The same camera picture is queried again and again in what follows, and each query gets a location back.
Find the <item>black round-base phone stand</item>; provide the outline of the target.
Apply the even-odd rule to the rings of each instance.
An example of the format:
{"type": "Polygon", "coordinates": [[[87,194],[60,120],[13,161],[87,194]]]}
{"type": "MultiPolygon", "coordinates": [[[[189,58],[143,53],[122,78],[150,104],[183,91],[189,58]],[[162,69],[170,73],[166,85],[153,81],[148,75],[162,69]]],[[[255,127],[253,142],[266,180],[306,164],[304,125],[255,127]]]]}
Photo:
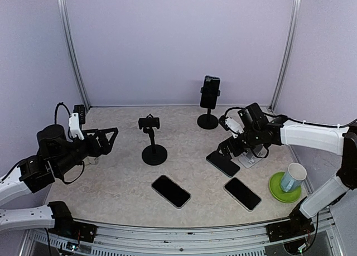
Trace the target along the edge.
{"type": "Polygon", "coordinates": [[[207,112],[200,115],[197,119],[197,124],[202,129],[212,130],[218,126],[218,118],[212,115],[211,111],[216,108],[219,92],[220,91],[218,90],[217,93],[210,93],[203,87],[200,90],[200,107],[207,109],[207,112]]]}

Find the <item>blue-edged black phone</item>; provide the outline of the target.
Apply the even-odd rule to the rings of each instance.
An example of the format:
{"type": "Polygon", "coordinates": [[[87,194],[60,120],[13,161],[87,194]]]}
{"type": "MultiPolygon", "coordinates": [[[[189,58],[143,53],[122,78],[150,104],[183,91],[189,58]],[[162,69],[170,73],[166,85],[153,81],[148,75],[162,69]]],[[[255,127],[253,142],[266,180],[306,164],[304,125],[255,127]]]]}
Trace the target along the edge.
{"type": "Polygon", "coordinates": [[[206,75],[203,87],[200,89],[200,106],[206,109],[215,109],[216,102],[220,96],[220,78],[206,75]]]}

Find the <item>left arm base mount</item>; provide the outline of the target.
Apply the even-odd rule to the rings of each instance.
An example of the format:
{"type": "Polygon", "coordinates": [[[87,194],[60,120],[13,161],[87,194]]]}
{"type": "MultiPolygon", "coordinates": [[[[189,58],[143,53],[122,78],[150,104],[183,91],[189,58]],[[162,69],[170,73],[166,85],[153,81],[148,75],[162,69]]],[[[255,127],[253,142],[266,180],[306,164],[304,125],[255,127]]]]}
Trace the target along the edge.
{"type": "Polygon", "coordinates": [[[49,232],[61,237],[93,243],[98,227],[76,220],[57,220],[49,232]]]}

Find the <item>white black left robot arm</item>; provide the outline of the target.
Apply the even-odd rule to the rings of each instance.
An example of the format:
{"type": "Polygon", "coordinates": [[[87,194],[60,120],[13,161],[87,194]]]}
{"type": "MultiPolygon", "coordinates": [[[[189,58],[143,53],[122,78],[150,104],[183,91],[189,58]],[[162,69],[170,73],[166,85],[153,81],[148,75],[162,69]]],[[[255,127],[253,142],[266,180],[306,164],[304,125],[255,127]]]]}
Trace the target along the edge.
{"type": "MultiPolygon", "coordinates": [[[[65,174],[76,166],[84,167],[88,157],[111,153],[118,128],[85,130],[83,138],[68,141],[63,126],[52,124],[37,133],[38,151],[17,162],[1,177],[1,205],[34,194],[56,180],[64,184],[65,174]]],[[[78,231],[78,224],[63,201],[28,209],[1,209],[1,230],[47,228],[66,236],[78,231]]]]}

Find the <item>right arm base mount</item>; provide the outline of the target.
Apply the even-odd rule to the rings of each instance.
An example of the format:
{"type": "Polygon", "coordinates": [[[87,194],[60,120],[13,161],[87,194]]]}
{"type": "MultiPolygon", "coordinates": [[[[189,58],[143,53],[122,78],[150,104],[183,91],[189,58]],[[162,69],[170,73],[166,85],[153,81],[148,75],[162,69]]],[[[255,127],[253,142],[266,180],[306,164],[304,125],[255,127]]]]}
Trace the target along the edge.
{"type": "Polygon", "coordinates": [[[275,242],[305,235],[308,234],[308,232],[312,233],[315,231],[315,227],[311,220],[301,222],[296,219],[291,219],[288,221],[268,224],[266,230],[269,241],[275,242]]]}

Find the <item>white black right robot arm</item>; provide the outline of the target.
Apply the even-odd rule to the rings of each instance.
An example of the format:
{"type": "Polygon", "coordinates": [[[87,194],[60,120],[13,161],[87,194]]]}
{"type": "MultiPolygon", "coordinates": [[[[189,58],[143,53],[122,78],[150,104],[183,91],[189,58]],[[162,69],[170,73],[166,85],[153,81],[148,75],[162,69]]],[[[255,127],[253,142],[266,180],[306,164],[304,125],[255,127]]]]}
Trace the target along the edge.
{"type": "Polygon", "coordinates": [[[356,189],[356,121],[346,125],[325,125],[294,120],[286,115],[264,113],[257,103],[236,107],[241,123],[224,113],[219,124],[232,136],[219,144],[224,155],[240,156],[258,146],[301,146],[334,153],[342,157],[335,176],[297,206],[297,213],[285,224],[286,232],[298,235],[307,219],[356,189]]]}

